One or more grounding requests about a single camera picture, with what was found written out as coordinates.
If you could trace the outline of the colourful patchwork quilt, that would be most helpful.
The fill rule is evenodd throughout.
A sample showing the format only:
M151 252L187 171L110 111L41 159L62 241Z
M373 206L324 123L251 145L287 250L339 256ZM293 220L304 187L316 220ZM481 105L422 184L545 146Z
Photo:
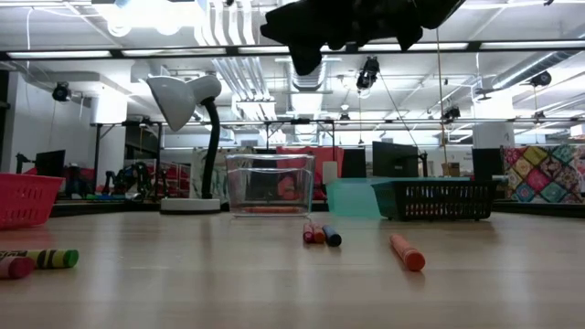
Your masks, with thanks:
M502 147L505 196L519 203L585 204L585 146Z

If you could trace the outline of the clear plastic container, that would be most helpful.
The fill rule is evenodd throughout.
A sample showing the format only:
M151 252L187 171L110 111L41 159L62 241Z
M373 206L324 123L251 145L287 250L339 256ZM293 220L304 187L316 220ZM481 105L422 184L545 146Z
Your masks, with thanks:
M314 196L314 156L309 154L232 154L226 157L229 209L236 217L306 217ZM298 175L298 200L278 196L282 173ZM298 214L252 214L243 211L253 206L299 207Z

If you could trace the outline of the red partition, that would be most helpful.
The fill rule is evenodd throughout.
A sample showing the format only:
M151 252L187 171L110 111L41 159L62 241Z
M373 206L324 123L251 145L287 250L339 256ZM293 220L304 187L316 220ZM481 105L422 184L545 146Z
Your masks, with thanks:
M276 148L277 154L309 154L314 156L314 196L313 200L326 200L324 191L324 162L336 162L337 176L342 174L345 151L340 147L332 146L305 146L305 147L284 147Z

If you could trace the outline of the white column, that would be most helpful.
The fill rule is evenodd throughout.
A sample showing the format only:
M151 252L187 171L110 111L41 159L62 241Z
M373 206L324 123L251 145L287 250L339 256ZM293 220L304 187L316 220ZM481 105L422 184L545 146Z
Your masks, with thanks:
M105 96L91 100L92 123L119 123L127 118L127 100L124 97Z

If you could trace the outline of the black metal stand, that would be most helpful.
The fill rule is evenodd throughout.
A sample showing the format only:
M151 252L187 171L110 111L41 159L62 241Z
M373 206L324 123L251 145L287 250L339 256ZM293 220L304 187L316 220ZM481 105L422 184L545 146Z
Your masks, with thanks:
M113 128L117 126L121 127L139 127L139 128L152 128L153 126L157 128L154 132L157 138L157 146L155 151L155 160L158 162L156 165L155 170L160 169L160 160L161 160L161 150L162 150L162 137L164 133L163 123L162 122L153 122L150 119L142 119L141 121L124 121L124 122L112 122L112 123L101 123L101 122L94 122L91 124L92 127L96 128L96 137L95 137L95 150L94 150L94 172L92 177L92 183L94 188L98 187L98 175L99 175L99 160L100 160L100 148L101 148L101 139L105 137Z

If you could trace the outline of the red plastic basket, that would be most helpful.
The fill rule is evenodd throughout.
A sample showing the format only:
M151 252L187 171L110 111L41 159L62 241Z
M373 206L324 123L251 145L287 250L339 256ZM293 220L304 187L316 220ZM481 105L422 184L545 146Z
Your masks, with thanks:
M62 177L0 173L0 230L45 224L63 181Z

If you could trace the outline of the person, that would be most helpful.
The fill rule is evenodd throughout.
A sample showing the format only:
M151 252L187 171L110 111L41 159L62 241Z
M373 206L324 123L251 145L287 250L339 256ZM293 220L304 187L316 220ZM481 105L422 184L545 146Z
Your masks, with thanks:
M296 173L282 173L278 178L278 196L282 200L293 201L300 198L298 191L298 175Z

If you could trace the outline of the blue crayon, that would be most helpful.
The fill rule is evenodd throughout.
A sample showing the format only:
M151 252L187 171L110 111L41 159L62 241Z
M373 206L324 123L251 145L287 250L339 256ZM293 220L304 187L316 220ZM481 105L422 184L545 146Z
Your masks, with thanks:
M322 230L325 235L325 243L329 247L339 247L342 244L342 237L330 225L323 225Z

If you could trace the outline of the green crayon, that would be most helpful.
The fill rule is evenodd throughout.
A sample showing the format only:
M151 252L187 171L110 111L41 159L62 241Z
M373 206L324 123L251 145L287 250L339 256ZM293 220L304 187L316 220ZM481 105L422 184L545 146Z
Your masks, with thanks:
M77 265L80 253L77 249L0 250L0 259L24 257L35 263L40 270L69 269Z

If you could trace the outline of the ribbed silver air duct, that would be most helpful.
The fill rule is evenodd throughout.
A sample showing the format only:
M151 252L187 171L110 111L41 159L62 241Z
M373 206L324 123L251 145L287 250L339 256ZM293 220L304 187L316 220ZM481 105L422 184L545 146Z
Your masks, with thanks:
M326 84L327 76L330 66L334 63L340 62L338 57L330 57L325 55L322 57L316 67L306 75L301 75L296 71L293 65L293 57L276 58L275 62L283 64L285 73L289 84L289 90L295 92L317 92L321 90Z

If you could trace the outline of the white desk lamp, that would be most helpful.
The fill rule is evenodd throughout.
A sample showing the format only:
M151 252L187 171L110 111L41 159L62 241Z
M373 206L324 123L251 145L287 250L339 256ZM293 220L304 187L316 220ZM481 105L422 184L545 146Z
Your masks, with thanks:
M221 83L215 75L206 75L190 81L170 76L154 76L148 78L146 83L172 131L177 132L185 127L197 106L206 109L211 124L201 183L201 198L163 199L160 213L167 215L218 213L221 210L221 203L211 193L211 181L220 136L220 119L215 99L222 91Z

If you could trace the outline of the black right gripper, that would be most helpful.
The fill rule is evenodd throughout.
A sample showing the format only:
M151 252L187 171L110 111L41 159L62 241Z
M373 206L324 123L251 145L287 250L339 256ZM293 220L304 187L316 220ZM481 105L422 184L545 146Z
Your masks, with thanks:
M436 29L466 0L348 0L342 37L335 36L339 0L297 0L265 15L261 34L288 45L296 73L306 76L322 62L323 45L340 49L346 44L363 47L369 41L394 37L401 51Z

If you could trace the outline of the black metal table frame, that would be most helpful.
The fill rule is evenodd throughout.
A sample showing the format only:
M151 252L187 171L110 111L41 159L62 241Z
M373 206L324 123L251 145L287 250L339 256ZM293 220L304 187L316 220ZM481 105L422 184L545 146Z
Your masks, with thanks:
M133 203L125 201L70 201L69 203L56 203L49 216L51 218L63 218L123 212L158 212L159 210L160 206L155 203ZM579 204L533 204L497 201L493 203L492 212L585 219L585 205Z

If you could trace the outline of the large black monitor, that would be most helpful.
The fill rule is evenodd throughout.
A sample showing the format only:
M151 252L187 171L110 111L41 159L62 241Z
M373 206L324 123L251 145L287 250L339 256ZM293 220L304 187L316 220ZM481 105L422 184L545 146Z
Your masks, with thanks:
M412 145L373 142L373 176L418 177L418 148Z

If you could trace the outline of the bright light bar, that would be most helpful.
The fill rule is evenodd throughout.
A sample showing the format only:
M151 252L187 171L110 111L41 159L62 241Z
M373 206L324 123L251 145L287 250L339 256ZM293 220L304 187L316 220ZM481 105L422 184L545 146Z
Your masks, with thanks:
M585 39L565 40L503 40L503 41L447 41L422 42L407 51L412 54L475 53L475 52L539 52L585 51ZM216 46L176 48L111 48L0 51L0 61L56 61L94 59L150 59L150 58L218 58L249 56L286 56L286 46Z

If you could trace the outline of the teal plastic tray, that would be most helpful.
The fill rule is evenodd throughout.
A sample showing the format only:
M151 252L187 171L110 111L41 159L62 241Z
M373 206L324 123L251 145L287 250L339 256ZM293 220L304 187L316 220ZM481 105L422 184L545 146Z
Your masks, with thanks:
M337 178L326 187L329 212L339 217L376 218L383 216L372 185L387 182L469 181L466 177L368 177Z

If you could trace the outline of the slanted silver air duct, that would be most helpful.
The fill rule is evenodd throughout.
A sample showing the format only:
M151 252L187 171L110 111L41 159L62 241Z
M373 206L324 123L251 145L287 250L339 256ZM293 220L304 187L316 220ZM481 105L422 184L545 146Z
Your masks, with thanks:
M553 51L548 53L537 53L529 58L524 59L512 68L498 74L491 81L491 86L495 90L504 90L510 88L522 81L525 81L537 74L550 69L560 62L570 58L571 54L563 51Z

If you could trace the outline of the white pillar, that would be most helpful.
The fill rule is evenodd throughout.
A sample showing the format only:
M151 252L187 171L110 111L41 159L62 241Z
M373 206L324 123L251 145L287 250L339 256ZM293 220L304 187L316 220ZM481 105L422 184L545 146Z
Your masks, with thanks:
M474 149L499 149L515 144L514 126L511 122L486 122L473 127Z

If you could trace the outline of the black plastic basket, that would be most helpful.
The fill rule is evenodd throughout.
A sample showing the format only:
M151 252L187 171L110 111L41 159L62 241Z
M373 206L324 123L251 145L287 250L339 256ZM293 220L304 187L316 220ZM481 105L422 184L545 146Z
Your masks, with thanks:
M495 181L396 179L373 184L380 215L400 221L478 221L491 216Z

